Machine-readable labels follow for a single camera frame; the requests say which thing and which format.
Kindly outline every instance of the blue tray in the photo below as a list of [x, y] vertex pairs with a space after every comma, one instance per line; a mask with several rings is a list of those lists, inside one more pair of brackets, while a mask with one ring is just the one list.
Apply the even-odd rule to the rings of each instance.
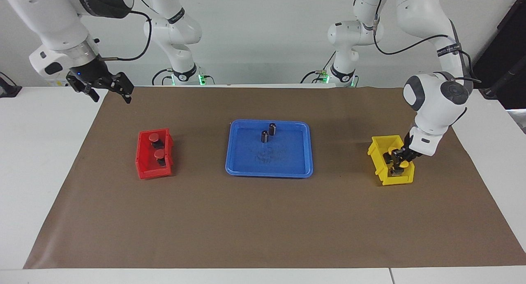
[[[276, 123], [276, 135], [261, 142], [261, 132]], [[314, 171], [310, 129], [304, 122], [236, 120], [231, 124], [227, 162], [230, 175], [308, 178]]]

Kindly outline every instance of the yellow bin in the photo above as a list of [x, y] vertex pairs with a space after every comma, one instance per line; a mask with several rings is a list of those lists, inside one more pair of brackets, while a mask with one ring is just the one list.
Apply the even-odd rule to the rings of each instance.
[[402, 176], [389, 176], [389, 170], [392, 164], [386, 164], [383, 154], [386, 153], [389, 148], [396, 147], [397, 149], [402, 148], [404, 142], [398, 135], [393, 136], [374, 136], [372, 138], [372, 144], [369, 147], [367, 155], [370, 155], [376, 172], [382, 181], [382, 185], [405, 185], [407, 183], [413, 183], [413, 177], [415, 176], [415, 164], [409, 163], [409, 166], [404, 170]]

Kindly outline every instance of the red plastic bin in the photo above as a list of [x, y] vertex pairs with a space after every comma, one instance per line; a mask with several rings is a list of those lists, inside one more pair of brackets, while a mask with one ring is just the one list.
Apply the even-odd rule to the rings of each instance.
[[[156, 149], [149, 140], [151, 134], [159, 134], [159, 139], [164, 144], [166, 167], [162, 167], [154, 156]], [[137, 165], [137, 172], [139, 178], [149, 179], [155, 177], [163, 177], [171, 175], [171, 166], [173, 159], [171, 150], [173, 147], [173, 139], [170, 136], [170, 129], [159, 129], [139, 132], [139, 141], [137, 142], [137, 157], [135, 164]]]

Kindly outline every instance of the brown paper mat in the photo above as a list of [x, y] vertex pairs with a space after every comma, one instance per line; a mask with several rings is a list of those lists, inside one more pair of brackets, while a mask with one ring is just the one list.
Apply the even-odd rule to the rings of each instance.
[[[109, 94], [25, 268], [526, 265], [453, 130], [415, 183], [379, 187], [371, 136], [404, 136], [402, 89], [137, 88]], [[232, 177], [235, 119], [305, 121], [314, 175]], [[175, 176], [141, 181], [141, 130], [170, 128]]]

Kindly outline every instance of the white table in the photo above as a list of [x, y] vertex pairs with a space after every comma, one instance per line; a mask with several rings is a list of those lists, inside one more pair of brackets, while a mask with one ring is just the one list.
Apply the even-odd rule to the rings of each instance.
[[[260, 85], [250, 87], [320, 87]], [[331, 84], [322, 87], [333, 87]], [[524, 267], [419, 269], [21, 270], [98, 112], [70, 88], [25, 88], [0, 99], [0, 284], [3, 283], [524, 283]], [[526, 135], [498, 102], [475, 91], [454, 125], [485, 184], [526, 246]]]

